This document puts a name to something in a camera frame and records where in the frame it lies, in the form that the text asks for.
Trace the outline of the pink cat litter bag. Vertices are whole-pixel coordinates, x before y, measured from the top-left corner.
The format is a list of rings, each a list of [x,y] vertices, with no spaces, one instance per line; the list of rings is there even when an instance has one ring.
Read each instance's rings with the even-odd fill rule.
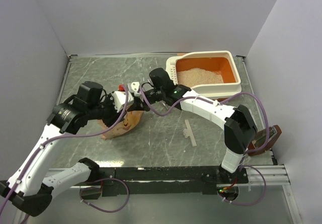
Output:
[[[127,132],[134,129],[140,122],[143,111],[131,111],[126,110],[124,119],[120,121],[114,128],[110,131],[101,134],[101,139],[108,140],[116,137],[125,135]]]

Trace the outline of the metal litter scoop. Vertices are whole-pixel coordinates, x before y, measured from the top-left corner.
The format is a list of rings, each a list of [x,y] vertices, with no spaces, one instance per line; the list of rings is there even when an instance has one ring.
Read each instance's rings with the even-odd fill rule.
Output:
[[[150,84],[150,86],[153,88],[154,85],[151,81],[151,79],[147,79],[147,82]],[[164,101],[160,101],[159,104],[165,109],[165,110],[168,110],[169,107],[166,105],[166,103]]]

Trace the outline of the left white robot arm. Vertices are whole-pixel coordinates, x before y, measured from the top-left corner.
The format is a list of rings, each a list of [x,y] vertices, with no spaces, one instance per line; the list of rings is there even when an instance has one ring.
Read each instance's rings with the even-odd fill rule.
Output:
[[[1,181],[1,196],[5,202],[10,201],[26,215],[35,217],[69,187],[97,183],[100,167],[88,158],[59,174],[51,177],[46,174],[69,138],[79,138],[77,132],[91,120],[106,120],[111,130],[122,120],[131,101],[126,87],[107,94],[98,83],[81,84],[76,94],[53,108],[31,153],[8,180]]]

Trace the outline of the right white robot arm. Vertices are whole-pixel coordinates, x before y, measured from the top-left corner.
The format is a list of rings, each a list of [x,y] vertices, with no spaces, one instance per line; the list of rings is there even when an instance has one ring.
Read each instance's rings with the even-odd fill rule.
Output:
[[[164,117],[177,108],[219,126],[224,132],[226,146],[219,175],[223,182],[232,182],[258,131],[249,109],[244,105],[224,105],[199,95],[190,87],[174,84],[163,68],[152,70],[149,77],[150,89],[147,91],[143,89],[144,84],[139,82],[127,85],[133,98],[129,111],[152,111]]]

